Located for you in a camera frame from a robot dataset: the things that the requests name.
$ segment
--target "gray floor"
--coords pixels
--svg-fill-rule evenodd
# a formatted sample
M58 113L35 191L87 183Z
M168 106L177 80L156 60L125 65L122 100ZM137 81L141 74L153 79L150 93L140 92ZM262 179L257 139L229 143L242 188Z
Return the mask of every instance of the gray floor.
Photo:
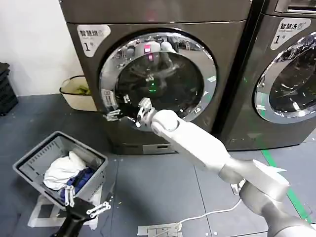
M20 103L0 117L0 236L50 236L58 228L30 228L30 214L38 192L12 170L12 165L50 133L61 130L109 156L109 180L116 180L113 208L100 216L98 228L84 227L80 237L135 237L140 225L174 223L212 210L232 207L238 200L229 185L216 175L196 169L180 155L115 156L109 154L103 118L96 113L72 110L60 95L20 98ZM316 132L291 148L269 150L283 175L291 182L301 204L316 222L314 167ZM260 151L234 152L236 158L256 158L265 162ZM108 192L103 188L102 199ZM298 215L287 198L289 213ZM230 213L187 222L184 237L263 237L264 220L243 204Z

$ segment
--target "green tape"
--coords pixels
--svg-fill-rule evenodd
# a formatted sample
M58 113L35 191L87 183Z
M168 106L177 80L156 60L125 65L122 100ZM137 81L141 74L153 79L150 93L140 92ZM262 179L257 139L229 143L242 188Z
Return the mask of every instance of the green tape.
M262 150L261 153L263 154L263 156L265 157L266 161L268 162L268 164L270 166L273 166L273 167L277 166L277 163L272 158L269 151ZM297 213L300 215L300 217L311 224L312 220L310 219L304 206L302 205L302 203L300 202L300 200L298 199L298 197L294 193L293 189L291 189L291 188L289 189L289 191L287 192L287 196L290 199L291 203L293 204L294 208L296 209Z

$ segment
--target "white cable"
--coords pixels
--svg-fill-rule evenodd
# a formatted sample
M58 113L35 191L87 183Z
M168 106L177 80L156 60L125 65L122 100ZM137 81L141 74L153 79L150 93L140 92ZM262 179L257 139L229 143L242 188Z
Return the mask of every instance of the white cable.
M178 227L179 225L181 225L182 223L186 222L186 221L191 221L191 220L196 220L196 219L200 219L200 218L203 218L205 216L208 216L208 215L211 215L211 214L217 214L217 213L223 213L223 212L229 212L229 211L233 211L234 209L236 209L236 207L238 207L238 205L241 203L241 199L238 200L238 202L235 204L235 206L233 206L232 208L230 209L226 209L226 210L219 210L219 211L211 211L211 212L207 212L201 216L196 216L196 217L191 217L191 218L187 218L187 219L184 219L180 222L178 222L177 224L175 224L173 227L169 228L168 230L164 231L164 232L161 232L155 236L152 236L152 237L158 237L158 236L161 236L165 233L168 233L169 231L171 231L172 229Z

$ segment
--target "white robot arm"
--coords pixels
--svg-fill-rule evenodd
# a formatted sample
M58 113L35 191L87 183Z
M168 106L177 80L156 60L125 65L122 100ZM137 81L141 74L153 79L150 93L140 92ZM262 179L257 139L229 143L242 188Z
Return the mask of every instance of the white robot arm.
M196 166L217 173L230 184L246 180L240 198L251 211L265 218L268 237L316 237L316 231L307 221L283 211L282 200L290 184L278 173L282 169L254 159L232 158L221 141L171 110L157 112L148 98L144 98L139 107L138 125L150 127Z

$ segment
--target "washing machine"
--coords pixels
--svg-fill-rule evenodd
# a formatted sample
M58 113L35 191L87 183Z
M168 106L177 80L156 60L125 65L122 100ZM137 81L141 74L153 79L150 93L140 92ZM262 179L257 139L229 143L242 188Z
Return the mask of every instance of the washing machine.
M251 0L60 4L115 153L174 152L135 125L144 97L211 131Z
M298 145L315 129L315 2L265 3L236 89L226 93L218 137L229 150Z

